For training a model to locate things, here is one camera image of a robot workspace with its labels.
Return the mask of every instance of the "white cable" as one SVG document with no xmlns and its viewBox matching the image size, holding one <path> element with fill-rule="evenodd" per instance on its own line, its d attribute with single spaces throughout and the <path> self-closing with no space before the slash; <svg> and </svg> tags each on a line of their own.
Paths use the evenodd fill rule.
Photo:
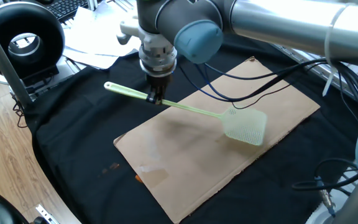
<svg viewBox="0 0 358 224">
<path fill-rule="evenodd" d="M 334 74 L 338 71 L 336 69 L 336 67 L 333 65 L 333 63 L 331 62 L 331 54 L 330 54 L 330 51 L 329 51 L 329 39 L 331 38 L 331 33 L 334 30 L 335 23 L 338 20 L 339 16 L 342 14 L 343 11 L 345 11 L 345 9 L 348 6 L 351 6 L 351 5 L 354 5 L 354 3 L 352 3 L 352 2 L 347 3 L 344 7 L 340 8 L 335 13 L 335 16 L 333 17 L 333 19 L 332 19 L 332 21 L 331 21 L 331 23 L 330 23 L 330 25 L 328 27 L 327 33 L 326 33 L 326 38 L 324 40 L 324 54 L 325 54 L 325 57 L 326 57 L 328 65 L 331 67 L 331 72 L 330 72 L 330 74 L 328 76 L 326 86 L 324 87 L 323 96 L 327 95 L 328 89 L 331 86 L 331 83 L 333 82 Z"/>
</svg>

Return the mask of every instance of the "fly swatter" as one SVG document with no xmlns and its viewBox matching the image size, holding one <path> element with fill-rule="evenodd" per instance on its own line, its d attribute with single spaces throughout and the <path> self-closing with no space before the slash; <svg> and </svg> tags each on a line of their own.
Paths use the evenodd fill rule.
<svg viewBox="0 0 358 224">
<path fill-rule="evenodd" d="M 122 95 L 142 100 L 146 100 L 147 98 L 146 93 L 142 93 L 112 82 L 106 82 L 104 84 L 104 88 L 115 93 L 120 93 Z M 247 142 L 256 146 L 260 146 L 263 143 L 267 115 L 261 111 L 257 111 L 252 108 L 238 110 L 231 106 L 223 114 L 217 114 L 191 106 L 181 105 L 168 100 L 162 100 L 162 104 L 220 119 L 223 125 L 224 133 L 229 138 Z"/>
</svg>

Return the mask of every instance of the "keyboard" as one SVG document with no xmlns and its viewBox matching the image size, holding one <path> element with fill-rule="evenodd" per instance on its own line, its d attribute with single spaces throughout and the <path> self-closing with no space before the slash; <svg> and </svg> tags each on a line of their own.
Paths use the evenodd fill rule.
<svg viewBox="0 0 358 224">
<path fill-rule="evenodd" d="M 49 6 L 47 9 L 55 15 L 55 17 L 60 21 L 64 22 L 65 20 L 73 17 L 78 7 L 88 7 L 87 0 L 59 0 Z"/>
</svg>

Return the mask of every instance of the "metal rod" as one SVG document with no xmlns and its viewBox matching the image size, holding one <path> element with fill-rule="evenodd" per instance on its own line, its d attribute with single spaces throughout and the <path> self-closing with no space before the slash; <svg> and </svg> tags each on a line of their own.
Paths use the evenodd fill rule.
<svg viewBox="0 0 358 224">
<path fill-rule="evenodd" d="M 324 56 L 328 27 L 343 3 L 301 0 L 237 0 L 233 31 L 245 37 Z M 358 6 L 348 6 L 329 40 L 331 58 L 358 65 Z"/>
<path fill-rule="evenodd" d="M 11 86 L 16 98 L 22 103 L 23 107 L 29 105 L 32 100 L 25 90 L 20 78 L 17 76 L 15 69 L 6 56 L 0 45 L 0 71 L 5 76 L 6 81 Z"/>
</svg>

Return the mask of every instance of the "black cloth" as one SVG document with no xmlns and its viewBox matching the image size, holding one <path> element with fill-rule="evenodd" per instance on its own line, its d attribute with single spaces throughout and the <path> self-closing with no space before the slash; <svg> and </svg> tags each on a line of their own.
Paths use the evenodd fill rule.
<svg viewBox="0 0 358 224">
<path fill-rule="evenodd" d="M 209 62 L 223 71 L 253 55 L 273 71 L 294 63 L 269 44 L 239 37 L 226 37 L 226 43 L 230 44 Z M 233 51 L 232 43 L 245 48 Z M 205 85 L 192 64 L 185 60 L 179 63 L 197 85 Z M 212 79 L 219 76 L 215 72 L 209 74 Z M 341 101 L 339 91 L 332 88 L 322 98 L 322 80 L 303 72 L 293 76 L 298 75 L 302 78 L 294 86 L 321 109 L 182 223 L 301 224 L 319 205 L 316 192 L 296 192 L 291 185 L 313 180 L 314 168 L 323 159 L 353 160 L 358 126 Z M 120 58 L 109 70 L 84 69 L 25 109 L 35 156 L 82 223 L 171 223 L 112 143 L 167 107 L 106 91 L 103 88 L 106 81 L 148 91 L 136 55 Z M 194 91 L 177 69 L 166 98 L 180 101 Z M 354 102 L 348 101 L 358 113 Z M 111 169 L 114 163 L 119 167 Z M 333 164 L 324 170 L 324 181 L 337 181 L 342 170 L 343 166 Z"/>
</svg>

